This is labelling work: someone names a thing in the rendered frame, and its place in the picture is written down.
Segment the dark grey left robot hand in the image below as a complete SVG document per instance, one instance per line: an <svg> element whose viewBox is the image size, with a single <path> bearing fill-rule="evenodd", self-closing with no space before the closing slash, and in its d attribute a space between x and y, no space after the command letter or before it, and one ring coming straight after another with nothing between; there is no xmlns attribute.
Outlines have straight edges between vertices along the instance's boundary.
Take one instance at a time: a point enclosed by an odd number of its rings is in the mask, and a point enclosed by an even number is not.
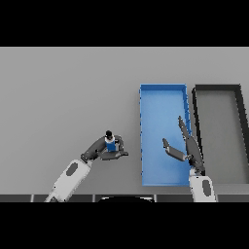
<svg viewBox="0 0 249 249"><path fill-rule="evenodd" d="M116 151L108 152L105 145L105 136L96 140L84 153L81 154L81 160L83 162L89 162L90 160L117 160L122 156L127 156L128 152L125 151L124 141L120 135L114 135L116 141Z"/></svg>

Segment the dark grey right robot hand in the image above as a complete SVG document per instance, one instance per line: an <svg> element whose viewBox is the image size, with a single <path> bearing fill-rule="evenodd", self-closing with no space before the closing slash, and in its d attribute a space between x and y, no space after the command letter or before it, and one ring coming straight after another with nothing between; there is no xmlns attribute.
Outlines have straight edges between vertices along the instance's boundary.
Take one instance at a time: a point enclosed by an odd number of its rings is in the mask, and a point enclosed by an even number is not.
<svg viewBox="0 0 249 249"><path fill-rule="evenodd" d="M176 148L173 148L168 141L163 138L162 144L163 148L165 149L165 152L179 160L179 161L188 161L189 165L192 167L192 169L195 171L195 174L204 176L205 175L205 167L204 167L204 161L201 155L200 148L198 147L198 144L194 137L189 134L189 131L182 119L181 116L178 117L178 125L181 129L183 139L185 141L186 146L186 152L181 152Z"/></svg>

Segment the blue pipe with dark end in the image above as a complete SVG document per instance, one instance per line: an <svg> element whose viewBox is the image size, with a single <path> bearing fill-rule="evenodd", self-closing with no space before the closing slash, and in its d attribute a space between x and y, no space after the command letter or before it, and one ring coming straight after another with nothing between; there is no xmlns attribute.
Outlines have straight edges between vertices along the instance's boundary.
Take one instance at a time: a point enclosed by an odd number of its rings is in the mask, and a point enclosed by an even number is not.
<svg viewBox="0 0 249 249"><path fill-rule="evenodd" d="M116 141L115 136L113 135L111 130L107 130L105 134L105 145L108 152L116 151Z"/></svg>

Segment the dark grey bin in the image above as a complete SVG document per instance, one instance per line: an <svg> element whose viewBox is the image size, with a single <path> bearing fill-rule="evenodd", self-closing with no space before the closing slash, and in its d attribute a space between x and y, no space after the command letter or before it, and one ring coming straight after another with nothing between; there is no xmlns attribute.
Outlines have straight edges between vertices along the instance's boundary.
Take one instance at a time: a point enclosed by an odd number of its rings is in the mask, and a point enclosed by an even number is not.
<svg viewBox="0 0 249 249"><path fill-rule="evenodd" d="M214 184L249 184L249 126L240 84L195 85L196 137Z"/></svg>

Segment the blue bin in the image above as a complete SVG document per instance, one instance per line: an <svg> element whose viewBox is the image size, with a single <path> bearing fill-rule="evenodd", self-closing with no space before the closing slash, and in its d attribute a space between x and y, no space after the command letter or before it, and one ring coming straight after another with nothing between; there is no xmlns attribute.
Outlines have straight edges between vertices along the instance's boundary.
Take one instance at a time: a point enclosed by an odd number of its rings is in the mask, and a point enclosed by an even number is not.
<svg viewBox="0 0 249 249"><path fill-rule="evenodd" d="M142 185L188 186L189 163L169 156L162 144L165 138L170 146L186 152L178 118L183 119L192 134L187 86L141 84L139 94Z"/></svg>

